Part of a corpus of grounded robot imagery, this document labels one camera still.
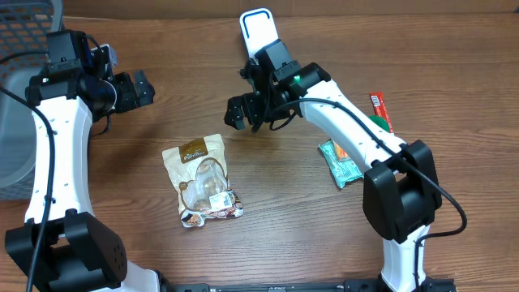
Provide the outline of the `green lid jar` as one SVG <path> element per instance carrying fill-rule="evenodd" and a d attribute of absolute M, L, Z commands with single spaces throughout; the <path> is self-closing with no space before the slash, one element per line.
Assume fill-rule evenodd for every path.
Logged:
<path fill-rule="evenodd" d="M 384 119 L 383 117 L 380 117 L 379 115 L 371 115 L 369 117 L 369 119 L 375 123 L 377 126 L 379 126 L 380 128 L 382 128 L 384 131 L 386 132 L 391 132 L 390 130 L 390 126 L 387 122 L 386 119 Z"/>

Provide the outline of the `red stick snack packet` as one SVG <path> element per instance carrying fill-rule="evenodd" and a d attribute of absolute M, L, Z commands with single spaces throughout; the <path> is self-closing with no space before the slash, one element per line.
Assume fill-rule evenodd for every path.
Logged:
<path fill-rule="evenodd" d="M 373 110 L 375 113 L 374 115 L 379 115 L 380 117 L 383 117 L 384 119 L 386 119 L 390 126 L 390 130 L 391 130 L 391 132 L 389 132 L 389 133 L 394 135 L 392 122 L 388 115 L 387 107 L 384 102 L 383 93 L 382 92 L 371 92 L 369 94 L 369 97 L 371 99 L 372 107 L 373 107 Z"/>

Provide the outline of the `orange snack packet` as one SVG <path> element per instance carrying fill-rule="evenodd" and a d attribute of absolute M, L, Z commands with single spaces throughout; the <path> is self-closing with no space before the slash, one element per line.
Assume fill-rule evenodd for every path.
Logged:
<path fill-rule="evenodd" d="M 350 158 L 348 153 L 334 140 L 332 141 L 332 146 L 338 161 L 345 161 Z"/>

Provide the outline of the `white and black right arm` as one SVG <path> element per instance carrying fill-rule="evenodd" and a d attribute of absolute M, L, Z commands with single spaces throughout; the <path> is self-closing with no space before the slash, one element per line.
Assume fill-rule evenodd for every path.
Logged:
<path fill-rule="evenodd" d="M 383 239 L 384 266 L 366 286 L 378 291 L 431 291 L 436 284 L 423 270 L 423 245 L 442 194 L 431 150 L 420 140 L 407 144 L 384 130 L 339 89 L 316 63 L 301 66 L 280 39 L 247 41 L 249 58 L 240 74 L 252 92 L 228 101 L 225 123 L 289 122 L 295 116 L 337 142 L 363 174 L 362 209 Z"/>

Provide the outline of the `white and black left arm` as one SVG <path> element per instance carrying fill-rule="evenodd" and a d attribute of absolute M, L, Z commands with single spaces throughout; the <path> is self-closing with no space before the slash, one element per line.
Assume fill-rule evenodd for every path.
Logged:
<path fill-rule="evenodd" d="M 153 86 L 142 71 L 114 74 L 113 49 L 80 31 L 49 33 L 45 52 L 48 62 L 19 99 L 36 127 L 35 178 L 24 225 L 6 232 L 7 254 L 27 276 L 27 290 L 167 290 L 159 272 L 127 259 L 88 194 L 92 125 L 151 105 Z"/>

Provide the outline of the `teal snack packet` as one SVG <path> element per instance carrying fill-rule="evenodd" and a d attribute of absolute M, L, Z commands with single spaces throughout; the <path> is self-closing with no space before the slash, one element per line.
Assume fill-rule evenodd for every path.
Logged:
<path fill-rule="evenodd" d="M 318 149 L 324 156 L 336 185 L 343 189 L 346 184 L 363 178 L 362 171 L 357 167 L 351 157 L 345 161 L 338 161 L 332 146 L 332 140 L 320 144 Z"/>

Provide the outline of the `beige dried food bag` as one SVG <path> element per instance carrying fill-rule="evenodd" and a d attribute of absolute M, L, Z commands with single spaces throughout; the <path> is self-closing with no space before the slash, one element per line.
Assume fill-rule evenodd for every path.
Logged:
<path fill-rule="evenodd" d="M 178 193 L 178 213 L 184 227 L 201 227 L 207 220 L 243 215 L 242 202 L 230 185 L 221 135 L 167 149 L 162 157 Z"/>

